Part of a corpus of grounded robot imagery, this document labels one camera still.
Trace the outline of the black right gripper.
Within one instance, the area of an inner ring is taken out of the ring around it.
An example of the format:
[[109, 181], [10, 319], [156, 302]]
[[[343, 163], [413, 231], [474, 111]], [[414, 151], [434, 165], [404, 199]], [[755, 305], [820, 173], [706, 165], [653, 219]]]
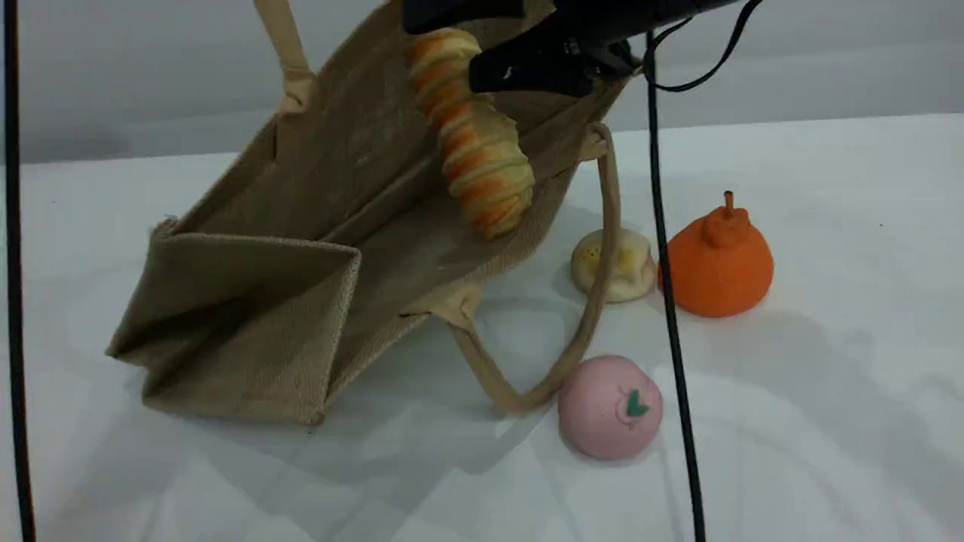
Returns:
[[[642, 60], [628, 38], [732, 4], [732, 1], [557, 1], [574, 35], [533, 29], [483, 51], [469, 63], [475, 93], [591, 95], [596, 83], [636, 73]], [[422, 35], [473, 20], [521, 18], [523, 1], [402, 2], [402, 28]]]

